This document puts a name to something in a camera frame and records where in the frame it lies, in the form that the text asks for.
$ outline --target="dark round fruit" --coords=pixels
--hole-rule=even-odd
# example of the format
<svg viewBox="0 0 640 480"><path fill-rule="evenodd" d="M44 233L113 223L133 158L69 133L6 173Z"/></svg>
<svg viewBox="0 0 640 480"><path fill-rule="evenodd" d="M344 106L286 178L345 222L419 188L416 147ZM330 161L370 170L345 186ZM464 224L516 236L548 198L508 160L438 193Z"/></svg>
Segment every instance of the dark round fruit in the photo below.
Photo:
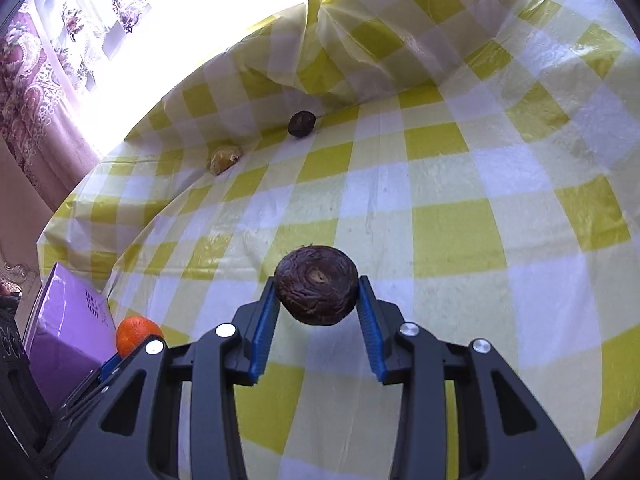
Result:
<svg viewBox="0 0 640 480"><path fill-rule="evenodd" d="M289 120L287 131L294 137L302 138L308 136L316 125L316 116L311 112L302 110Z"/></svg>
<svg viewBox="0 0 640 480"><path fill-rule="evenodd" d="M281 259L274 279L280 302L308 325L335 325L358 300L358 269L332 247L296 249Z"/></svg>

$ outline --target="yellow and white tablecloth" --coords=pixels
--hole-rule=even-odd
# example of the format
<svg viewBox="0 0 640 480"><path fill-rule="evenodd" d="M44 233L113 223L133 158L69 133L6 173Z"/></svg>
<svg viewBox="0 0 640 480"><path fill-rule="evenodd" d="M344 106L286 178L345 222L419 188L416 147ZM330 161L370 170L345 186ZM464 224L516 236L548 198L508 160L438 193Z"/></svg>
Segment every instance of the yellow and white tablecloth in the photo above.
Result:
<svg viewBox="0 0 640 480"><path fill-rule="evenodd" d="M59 260L181 344L335 246L438 338L490 339L591 475L640 406L639 82L612 0L308 0L137 124L45 229L41 275ZM245 155L213 176L228 142ZM283 310L237 402L251 478L388 476L399 389L355 313Z"/></svg>

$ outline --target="tangerine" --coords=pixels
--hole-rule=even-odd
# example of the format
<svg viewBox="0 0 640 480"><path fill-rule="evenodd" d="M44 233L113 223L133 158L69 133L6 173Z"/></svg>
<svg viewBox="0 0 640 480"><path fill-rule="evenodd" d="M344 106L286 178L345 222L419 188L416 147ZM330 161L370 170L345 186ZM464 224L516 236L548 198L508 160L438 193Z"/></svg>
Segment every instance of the tangerine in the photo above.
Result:
<svg viewBox="0 0 640 480"><path fill-rule="evenodd" d="M150 335L164 338L162 329L150 319L132 316L124 319L116 331L116 348L123 359Z"/></svg>

